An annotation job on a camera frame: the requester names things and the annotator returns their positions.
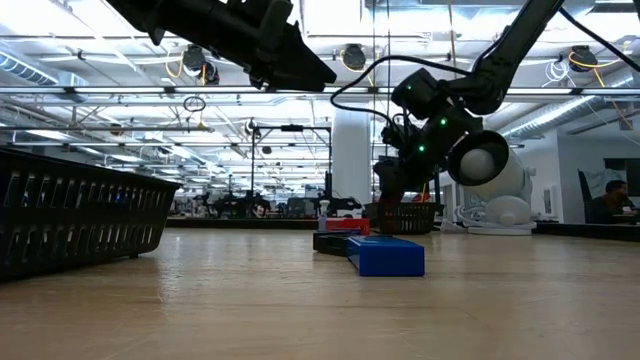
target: black plastic basket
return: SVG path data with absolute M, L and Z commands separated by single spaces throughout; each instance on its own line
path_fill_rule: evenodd
M 0 149 L 0 280 L 155 250 L 178 187 Z
M 436 212 L 441 209 L 442 205 L 435 203 L 365 205 L 371 228 L 388 235 L 428 234 Z

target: blue block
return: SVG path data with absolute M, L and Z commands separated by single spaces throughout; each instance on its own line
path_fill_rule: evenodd
M 351 236 L 347 257 L 360 276 L 424 276 L 424 247 L 390 236 Z

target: desk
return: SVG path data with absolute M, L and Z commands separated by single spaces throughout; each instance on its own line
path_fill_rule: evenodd
M 616 224 L 630 224 L 636 225 L 640 222 L 640 215 L 638 214 L 619 214 L 613 215 L 613 219 Z
M 4 284 L 2 358 L 638 359 L 638 244 L 407 239 L 424 278 L 360 278 L 311 231 L 167 229 L 138 260 Z

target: metal frame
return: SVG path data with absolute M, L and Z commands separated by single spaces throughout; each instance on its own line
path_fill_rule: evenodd
M 174 95 L 174 94 L 292 94 L 292 95 L 316 95 L 333 94 L 339 87 L 326 87 L 319 93 L 294 90 L 277 90 L 271 88 L 256 89 L 251 86 L 2 86 L 0 95 L 104 95 L 104 94 L 136 94 L 136 95 Z M 363 94 L 370 97 L 371 94 L 389 94 L 395 87 L 357 86 L 344 91 L 345 95 Z M 512 87 L 507 90 L 507 96 L 565 96 L 574 97 L 582 95 L 594 96 L 637 96 L 640 88 L 528 88 Z

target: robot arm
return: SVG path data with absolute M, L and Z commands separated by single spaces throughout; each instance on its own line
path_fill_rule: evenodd
M 438 81 L 420 69 L 395 88 L 393 102 L 427 122 L 421 129 L 405 121 L 403 127 L 383 130 L 383 142 L 398 149 L 399 161 L 378 164 L 377 173 L 381 177 L 394 174 L 398 186 L 394 192 L 420 187 L 440 168 L 450 168 L 451 149 L 463 137 L 483 130 L 482 120 L 472 113 L 487 115 L 500 107 L 518 66 L 563 2 L 529 0 L 468 76 Z
M 322 91 L 336 74 L 302 41 L 287 18 L 290 0 L 107 0 L 159 45 L 165 31 L 242 66 L 251 84 Z

